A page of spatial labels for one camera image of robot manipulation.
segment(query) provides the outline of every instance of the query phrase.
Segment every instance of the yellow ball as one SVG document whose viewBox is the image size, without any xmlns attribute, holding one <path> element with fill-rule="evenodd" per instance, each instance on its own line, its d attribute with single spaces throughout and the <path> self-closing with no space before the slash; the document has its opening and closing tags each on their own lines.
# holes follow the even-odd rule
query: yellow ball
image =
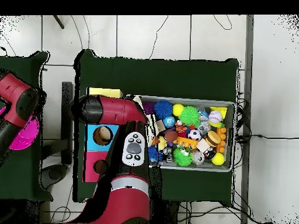
<svg viewBox="0 0 299 224">
<path fill-rule="evenodd" d="M 174 116 L 180 116 L 184 109 L 184 106 L 182 104 L 174 104 L 173 105 L 173 115 Z"/>
<path fill-rule="evenodd" d="M 216 153 L 212 158 L 212 163 L 216 166 L 221 166 L 224 163 L 224 155 L 222 153 Z"/>
</svg>

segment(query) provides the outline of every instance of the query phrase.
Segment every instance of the blue shape sorter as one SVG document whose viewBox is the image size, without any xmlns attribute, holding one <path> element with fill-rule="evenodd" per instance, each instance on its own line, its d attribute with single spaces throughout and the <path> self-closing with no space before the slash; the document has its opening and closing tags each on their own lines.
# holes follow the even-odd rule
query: blue shape sorter
<svg viewBox="0 0 299 224">
<path fill-rule="evenodd" d="M 108 145 L 98 145 L 93 141 L 93 132 L 95 131 L 95 129 L 97 129 L 97 127 L 102 127 L 102 126 L 106 126 L 108 128 L 111 129 L 112 133 L 113 133 L 113 139 L 115 138 L 115 133 L 116 131 L 119 129 L 118 125 L 107 125 L 107 124 L 100 124 L 100 125 L 87 125 L 87 135 L 85 134 L 85 140 L 87 137 L 87 151 L 108 151 L 110 149 L 111 143 L 112 141 L 108 144 Z"/>
</svg>

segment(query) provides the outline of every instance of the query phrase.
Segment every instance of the toy burger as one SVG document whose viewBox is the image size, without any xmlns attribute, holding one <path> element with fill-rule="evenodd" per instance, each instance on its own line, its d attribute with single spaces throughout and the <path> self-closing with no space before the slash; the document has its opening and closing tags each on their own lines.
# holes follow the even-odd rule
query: toy burger
<svg viewBox="0 0 299 224">
<path fill-rule="evenodd" d="M 216 147 L 218 144 L 220 144 L 221 139 L 214 131 L 209 131 L 206 136 L 206 141 L 211 147 Z"/>
</svg>

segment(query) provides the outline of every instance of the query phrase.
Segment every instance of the robot button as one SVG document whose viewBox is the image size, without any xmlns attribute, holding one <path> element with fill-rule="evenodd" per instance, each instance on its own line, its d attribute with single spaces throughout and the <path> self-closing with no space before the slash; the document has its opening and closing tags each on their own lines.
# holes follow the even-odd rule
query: robot button
<svg viewBox="0 0 299 224">
<path fill-rule="evenodd" d="M 139 144 L 133 142 L 128 145 L 127 152 L 131 154 L 139 154 L 141 153 L 141 147 Z"/>
</svg>

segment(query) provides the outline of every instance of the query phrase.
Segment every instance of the green spiky ball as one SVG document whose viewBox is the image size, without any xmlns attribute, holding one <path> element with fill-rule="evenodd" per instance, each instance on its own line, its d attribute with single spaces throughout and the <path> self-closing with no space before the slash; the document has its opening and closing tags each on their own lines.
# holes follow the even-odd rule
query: green spiky ball
<svg viewBox="0 0 299 224">
<path fill-rule="evenodd" d="M 183 148 L 176 148 L 175 151 L 173 151 L 173 158 L 175 162 L 182 167 L 186 167 L 191 164 L 193 158 L 191 154 L 191 150 L 188 148 L 185 148 L 185 150 L 189 153 L 188 156 L 185 156 L 180 150 Z"/>
<path fill-rule="evenodd" d="M 200 125 L 199 112 L 197 111 L 196 107 L 184 107 L 179 119 L 187 126 L 194 125 L 194 127 L 197 128 Z"/>
</svg>

